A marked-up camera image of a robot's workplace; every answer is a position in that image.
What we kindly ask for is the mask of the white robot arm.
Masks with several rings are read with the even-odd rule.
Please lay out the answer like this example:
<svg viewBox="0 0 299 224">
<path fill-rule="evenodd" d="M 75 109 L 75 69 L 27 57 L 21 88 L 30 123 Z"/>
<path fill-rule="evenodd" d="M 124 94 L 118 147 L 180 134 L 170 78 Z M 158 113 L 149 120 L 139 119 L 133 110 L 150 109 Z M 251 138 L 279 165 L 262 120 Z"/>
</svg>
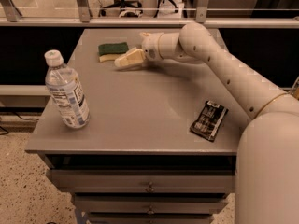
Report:
<svg viewBox="0 0 299 224">
<path fill-rule="evenodd" d="M 173 34 L 143 33 L 140 49 L 119 68 L 144 61 L 200 60 L 251 118 L 235 171 L 235 224 L 295 224 L 299 219 L 299 101 L 218 45 L 206 27 L 188 23 Z"/>
</svg>

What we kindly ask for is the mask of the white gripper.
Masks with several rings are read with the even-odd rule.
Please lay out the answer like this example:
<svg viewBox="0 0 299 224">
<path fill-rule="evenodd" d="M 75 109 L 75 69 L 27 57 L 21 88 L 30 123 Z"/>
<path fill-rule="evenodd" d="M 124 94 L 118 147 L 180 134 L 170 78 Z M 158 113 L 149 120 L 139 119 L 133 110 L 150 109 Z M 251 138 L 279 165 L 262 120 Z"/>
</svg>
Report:
<svg viewBox="0 0 299 224">
<path fill-rule="evenodd" d="M 142 32 L 140 35 L 142 37 L 141 48 L 143 50 L 137 47 L 129 49 L 114 61 L 117 68 L 141 64 L 146 58 L 149 61 L 160 61 L 162 59 L 159 51 L 159 41 L 162 33 Z"/>
</svg>

